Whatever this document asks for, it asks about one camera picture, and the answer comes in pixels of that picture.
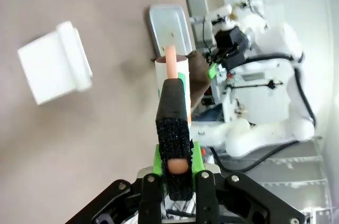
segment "cylindrical container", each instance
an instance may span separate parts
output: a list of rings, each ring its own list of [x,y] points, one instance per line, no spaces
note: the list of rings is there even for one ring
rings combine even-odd
[[[190,75],[189,75],[189,60],[186,56],[176,56],[176,67],[178,78],[184,83],[185,102],[188,122],[191,123],[191,98],[190,98]],[[160,57],[155,61],[155,70],[157,74],[158,96],[160,98],[163,83],[167,79],[166,58]]]

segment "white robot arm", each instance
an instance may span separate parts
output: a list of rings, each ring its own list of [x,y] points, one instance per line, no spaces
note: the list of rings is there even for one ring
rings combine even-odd
[[[290,98],[289,116],[283,121],[258,124],[253,128],[245,119],[204,127],[192,123],[191,137],[204,146],[223,145],[227,154],[235,158],[265,146],[311,139],[315,134],[316,118],[302,89],[305,76],[300,63],[304,54],[294,30],[286,23],[263,30],[266,23],[257,15],[244,18],[238,25],[242,32],[252,33],[251,42],[255,43],[257,53],[269,55],[246,52],[245,62],[232,68],[231,72],[242,74],[263,71],[275,67],[279,62],[277,57],[289,60],[295,72],[286,85]]]

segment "white wall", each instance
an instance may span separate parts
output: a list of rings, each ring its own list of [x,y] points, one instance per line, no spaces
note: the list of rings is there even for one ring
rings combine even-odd
[[[232,4],[239,0],[225,1]],[[264,2],[268,5],[266,12],[270,18],[276,17],[277,20],[288,22],[296,31],[303,45],[306,54],[303,65],[307,76],[306,90],[311,91],[309,97],[311,102],[322,103],[321,108],[316,112],[318,118],[317,134],[324,136],[333,84],[333,53],[327,0],[264,0]],[[281,98],[283,93],[277,92],[275,94],[277,96],[274,94],[268,96],[267,93],[260,92],[267,91],[265,89],[255,91],[257,91],[257,94],[250,99],[249,104],[251,106],[248,107],[253,118],[260,121],[263,119],[279,120],[281,115],[277,115],[278,113],[287,114],[287,105],[274,107],[273,104],[274,98]],[[265,108],[262,103],[269,103],[269,101],[271,101],[269,106],[272,108]]]
[[[324,159],[327,168],[327,175],[331,188],[332,201],[334,207],[339,207],[339,0],[329,0],[332,14],[333,29],[333,49],[334,49],[334,80],[333,80],[333,99],[332,108],[329,114],[326,141],[324,147]]]

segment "orange stick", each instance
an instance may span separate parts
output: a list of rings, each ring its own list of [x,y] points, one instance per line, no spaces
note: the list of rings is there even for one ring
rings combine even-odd
[[[175,46],[167,47],[165,49],[165,56],[166,56],[167,78],[178,78]]]

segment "white robot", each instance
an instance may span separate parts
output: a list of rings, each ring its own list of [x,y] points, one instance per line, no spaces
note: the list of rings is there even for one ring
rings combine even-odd
[[[288,24],[267,27],[261,4],[251,1],[243,3],[242,7],[250,7],[253,13],[237,21],[229,18],[232,11],[230,5],[206,16],[206,20],[211,20],[213,25],[221,24],[216,34],[218,51],[210,59],[212,66],[217,65],[212,81],[214,87],[224,87],[222,82],[228,73],[239,76],[265,71],[276,68],[281,59],[287,60],[294,71],[286,84],[290,98],[287,119],[252,128],[243,118],[212,125],[192,123],[190,134],[194,140],[202,146],[223,146],[227,154],[234,158],[241,158],[265,146],[307,141],[315,134],[316,118],[303,91],[304,74],[300,64],[304,54],[301,45]],[[228,101],[229,92],[218,90],[217,95],[223,103],[224,115],[227,115],[225,110],[229,112],[234,108]]]

